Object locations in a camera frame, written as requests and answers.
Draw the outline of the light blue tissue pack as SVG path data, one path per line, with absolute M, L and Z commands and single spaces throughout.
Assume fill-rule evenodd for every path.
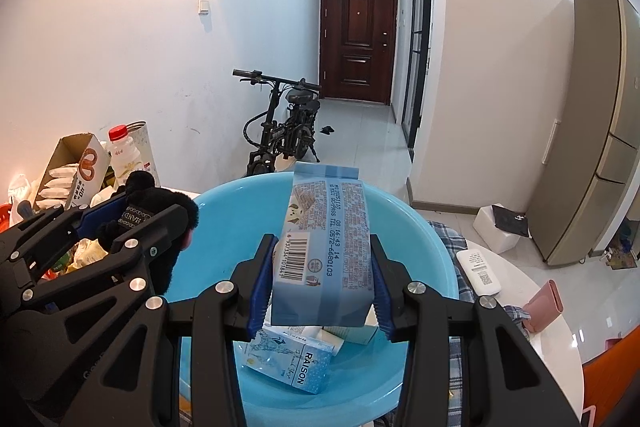
M 373 298 L 370 222 L 358 170 L 299 162 L 274 252 L 271 324 L 359 327 Z

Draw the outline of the crumpled tissue paper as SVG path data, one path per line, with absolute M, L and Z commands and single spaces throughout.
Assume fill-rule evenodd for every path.
M 81 239 L 58 259 L 51 268 L 55 274 L 66 274 L 92 265 L 107 256 L 107 251 L 96 239 Z

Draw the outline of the cardboard pretzel snack box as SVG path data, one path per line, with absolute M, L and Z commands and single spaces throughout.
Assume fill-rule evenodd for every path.
M 63 136 L 37 188 L 34 209 L 89 205 L 101 190 L 110 156 L 92 133 Z

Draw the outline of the blue Raison box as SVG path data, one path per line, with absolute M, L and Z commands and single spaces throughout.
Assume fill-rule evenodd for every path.
M 326 385 L 336 348 L 292 329 L 264 326 L 242 347 L 242 365 L 288 387 L 316 395 Z

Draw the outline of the blue plastic basin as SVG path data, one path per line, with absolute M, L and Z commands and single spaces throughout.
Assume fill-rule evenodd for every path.
M 360 326 L 373 303 L 373 246 L 411 280 L 448 298 L 459 289 L 447 249 L 404 202 L 363 184 L 355 170 L 261 174 L 202 194 L 190 247 L 172 272 L 172 303 L 229 280 L 268 235 L 271 323 Z M 407 347 L 377 333 L 363 347 L 303 355 L 259 319 L 232 347 L 251 426 L 358 426 L 398 406 Z

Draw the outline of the white remote control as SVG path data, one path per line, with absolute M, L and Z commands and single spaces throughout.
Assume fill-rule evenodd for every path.
M 456 257 L 477 297 L 495 297 L 500 293 L 498 277 L 479 249 L 458 251 Z

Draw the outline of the pink cup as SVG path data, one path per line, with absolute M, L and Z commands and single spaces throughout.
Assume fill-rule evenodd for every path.
M 559 287 L 548 280 L 523 307 L 529 318 L 523 322 L 527 332 L 539 334 L 553 323 L 564 311 Z

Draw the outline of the strawberry milk bottle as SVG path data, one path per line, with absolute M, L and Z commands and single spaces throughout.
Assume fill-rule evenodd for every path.
M 131 173 L 144 170 L 140 150 L 124 124 L 113 127 L 108 132 L 108 139 L 116 186 L 124 186 Z

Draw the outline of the blue plaid shirt cloth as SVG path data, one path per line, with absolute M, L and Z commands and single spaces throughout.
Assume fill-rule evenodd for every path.
M 409 291 L 405 265 L 386 257 L 372 239 L 374 301 L 378 326 L 392 343 L 407 341 L 404 379 L 395 415 L 397 426 L 476 426 L 494 414 L 480 399 L 494 394 L 487 387 L 480 320 L 474 294 L 459 268 L 457 299 L 431 287 Z

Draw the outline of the white foam box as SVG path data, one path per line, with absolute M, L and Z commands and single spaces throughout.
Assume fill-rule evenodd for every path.
M 480 207 L 473 228 L 496 254 L 510 251 L 520 239 L 530 237 L 528 221 L 523 213 L 511 211 L 500 204 Z

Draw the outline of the black folding bicycle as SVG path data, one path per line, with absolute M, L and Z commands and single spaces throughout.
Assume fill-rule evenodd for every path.
M 276 160 L 302 160 L 308 150 L 316 161 L 314 123 L 320 109 L 320 86 L 305 78 L 297 81 L 265 75 L 260 70 L 235 69 L 234 77 L 252 86 L 269 86 L 269 106 L 243 127 L 245 141 L 255 147 L 248 155 L 246 176 L 272 173 Z

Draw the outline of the beige refrigerator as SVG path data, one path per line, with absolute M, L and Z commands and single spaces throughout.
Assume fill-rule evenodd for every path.
M 570 80 L 526 215 L 547 265 L 592 253 L 639 160 L 639 14 L 629 0 L 574 0 Z

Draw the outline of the dark red entrance door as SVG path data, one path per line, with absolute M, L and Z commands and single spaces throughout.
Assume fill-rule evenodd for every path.
M 321 0 L 321 95 L 387 105 L 398 0 Z

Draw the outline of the white light switch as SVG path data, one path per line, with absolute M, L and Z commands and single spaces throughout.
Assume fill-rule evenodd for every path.
M 209 0 L 198 0 L 198 15 L 208 15 L 210 11 Z

